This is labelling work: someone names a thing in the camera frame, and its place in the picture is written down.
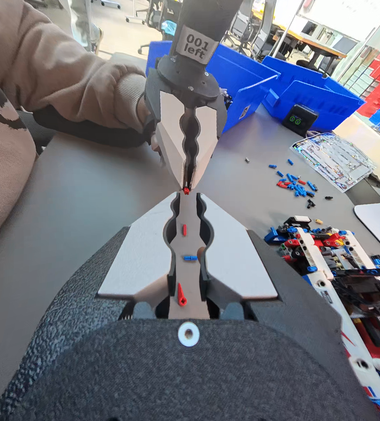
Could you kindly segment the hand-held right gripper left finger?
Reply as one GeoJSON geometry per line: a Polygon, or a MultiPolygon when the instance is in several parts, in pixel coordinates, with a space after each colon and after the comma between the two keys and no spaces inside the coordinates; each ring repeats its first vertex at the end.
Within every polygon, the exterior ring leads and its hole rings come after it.
{"type": "Polygon", "coordinates": [[[104,298],[163,301],[176,291],[179,192],[174,192],[134,221],[99,290],[104,298]]]}

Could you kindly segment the blue plastic tote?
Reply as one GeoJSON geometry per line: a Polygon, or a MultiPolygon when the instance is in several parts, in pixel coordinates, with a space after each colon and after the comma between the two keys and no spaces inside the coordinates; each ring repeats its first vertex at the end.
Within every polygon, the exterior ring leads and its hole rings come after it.
{"type": "Polygon", "coordinates": [[[332,131],[365,102],[330,77],[286,61],[266,57],[259,63],[231,48],[219,45],[206,71],[232,103],[223,133],[253,114],[262,103],[282,122],[295,104],[318,114],[314,130],[332,131]]]}

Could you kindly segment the grey desk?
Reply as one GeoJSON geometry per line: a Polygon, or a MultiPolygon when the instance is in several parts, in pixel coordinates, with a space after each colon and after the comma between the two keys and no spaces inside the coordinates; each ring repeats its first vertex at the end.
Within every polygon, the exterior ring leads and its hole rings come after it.
{"type": "MultiPolygon", "coordinates": [[[[198,191],[263,237],[289,216],[307,214],[305,202],[278,188],[268,167],[288,167],[290,158],[298,175],[316,184],[320,194],[333,196],[315,200],[312,218],[352,230],[368,253],[380,255],[379,241],[354,214],[353,194],[338,192],[290,151],[297,140],[260,106],[221,136],[198,191]]],[[[0,397],[66,281],[117,232],[174,191],[173,178],[147,145],[122,150],[65,134],[54,137],[0,230],[0,397]]]]}

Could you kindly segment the Lego instruction booklet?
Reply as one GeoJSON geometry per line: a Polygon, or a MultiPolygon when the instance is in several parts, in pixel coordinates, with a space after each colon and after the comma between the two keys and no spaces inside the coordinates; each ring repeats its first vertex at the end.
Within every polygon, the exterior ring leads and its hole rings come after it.
{"type": "Polygon", "coordinates": [[[362,150],[333,133],[315,133],[295,142],[291,150],[340,192],[347,192],[376,169],[362,150]]]}

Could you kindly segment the toy race car model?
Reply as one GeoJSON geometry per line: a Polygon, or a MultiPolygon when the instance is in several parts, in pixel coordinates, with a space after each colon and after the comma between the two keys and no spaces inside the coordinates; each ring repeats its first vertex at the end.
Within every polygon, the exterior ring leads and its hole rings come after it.
{"type": "Polygon", "coordinates": [[[264,240],[339,314],[350,366],[380,413],[380,255],[367,254],[352,231],[311,222],[290,217],[264,240]]]}

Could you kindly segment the pile of blue toy pins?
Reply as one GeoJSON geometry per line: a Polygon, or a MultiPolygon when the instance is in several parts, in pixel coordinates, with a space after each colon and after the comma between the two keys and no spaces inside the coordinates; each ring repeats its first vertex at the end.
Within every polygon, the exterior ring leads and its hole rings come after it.
{"type": "Polygon", "coordinates": [[[314,198],[318,193],[318,188],[312,181],[295,175],[292,173],[292,170],[284,173],[283,168],[277,166],[274,171],[278,176],[276,186],[280,189],[291,191],[295,197],[314,198]]]}

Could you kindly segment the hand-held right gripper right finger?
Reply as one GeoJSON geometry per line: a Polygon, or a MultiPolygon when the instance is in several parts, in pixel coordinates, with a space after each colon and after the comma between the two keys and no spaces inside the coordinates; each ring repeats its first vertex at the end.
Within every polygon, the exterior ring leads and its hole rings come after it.
{"type": "Polygon", "coordinates": [[[197,193],[202,301],[270,301],[276,288],[248,229],[205,194],[197,193]]]}

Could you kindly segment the person's left hand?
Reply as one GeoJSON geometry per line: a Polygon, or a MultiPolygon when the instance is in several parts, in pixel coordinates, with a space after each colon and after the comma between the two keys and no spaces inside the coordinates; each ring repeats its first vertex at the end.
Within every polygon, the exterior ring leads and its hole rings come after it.
{"type": "Polygon", "coordinates": [[[151,150],[159,155],[160,164],[161,166],[164,167],[166,164],[161,152],[159,142],[157,141],[156,135],[155,135],[155,121],[151,112],[146,107],[144,96],[142,96],[139,99],[136,111],[137,111],[139,120],[142,124],[142,128],[143,128],[142,134],[144,135],[144,138],[147,141],[147,143],[150,145],[151,150]]]}

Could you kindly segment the black device green lights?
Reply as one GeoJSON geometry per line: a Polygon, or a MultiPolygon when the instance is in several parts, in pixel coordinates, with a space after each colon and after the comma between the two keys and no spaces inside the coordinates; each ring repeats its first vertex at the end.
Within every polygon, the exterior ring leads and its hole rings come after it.
{"type": "Polygon", "coordinates": [[[290,131],[307,137],[307,132],[319,118],[319,113],[302,104],[296,103],[282,120],[282,126],[290,131]]]}

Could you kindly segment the person's left forearm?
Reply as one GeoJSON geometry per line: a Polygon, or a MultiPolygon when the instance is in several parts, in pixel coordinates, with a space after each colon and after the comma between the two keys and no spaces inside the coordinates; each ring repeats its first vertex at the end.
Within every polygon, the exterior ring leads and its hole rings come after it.
{"type": "Polygon", "coordinates": [[[142,132],[144,71],[87,52],[25,1],[0,1],[0,88],[29,112],[53,106],[72,122],[142,132]]]}

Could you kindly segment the black office chair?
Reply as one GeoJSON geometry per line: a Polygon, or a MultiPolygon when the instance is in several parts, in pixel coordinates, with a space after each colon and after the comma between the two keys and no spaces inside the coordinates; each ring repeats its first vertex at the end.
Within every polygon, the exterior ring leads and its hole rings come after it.
{"type": "Polygon", "coordinates": [[[179,0],[149,1],[145,23],[149,28],[159,31],[163,41],[174,39],[182,2],[179,0]]]}
{"type": "Polygon", "coordinates": [[[231,49],[261,62],[266,56],[266,41],[271,34],[276,1],[264,1],[259,22],[254,19],[253,4],[254,1],[242,1],[221,43],[229,41],[231,49]]]}

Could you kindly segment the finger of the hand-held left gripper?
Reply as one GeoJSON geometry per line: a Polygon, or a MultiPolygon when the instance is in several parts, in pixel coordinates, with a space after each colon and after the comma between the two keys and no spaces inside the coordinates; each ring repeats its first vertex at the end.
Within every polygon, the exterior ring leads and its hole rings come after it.
{"type": "Polygon", "coordinates": [[[185,150],[186,130],[192,111],[173,94],[160,92],[161,119],[155,135],[165,164],[178,187],[187,187],[188,163],[185,150]]]}
{"type": "Polygon", "coordinates": [[[201,180],[218,142],[217,111],[208,106],[195,109],[198,133],[190,144],[187,187],[194,190],[201,180]]]}

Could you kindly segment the wooden background table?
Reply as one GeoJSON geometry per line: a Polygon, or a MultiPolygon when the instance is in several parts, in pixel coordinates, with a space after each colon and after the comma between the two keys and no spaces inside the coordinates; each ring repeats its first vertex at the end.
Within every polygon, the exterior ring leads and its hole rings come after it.
{"type": "Polygon", "coordinates": [[[323,44],[317,39],[313,39],[311,36],[307,34],[298,34],[294,31],[290,30],[289,28],[284,27],[281,24],[278,24],[277,27],[277,34],[273,37],[275,44],[271,49],[269,55],[272,57],[276,57],[277,53],[279,52],[280,46],[285,41],[286,38],[290,39],[289,44],[291,45],[294,41],[295,44],[297,43],[304,43],[309,46],[311,51],[314,53],[311,60],[309,61],[309,66],[315,66],[319,56],[329,57],[329,64],[332,64],[336,59],[344,59],[347,57],[346,53],[343,53],[333,47],[323,44]]]}

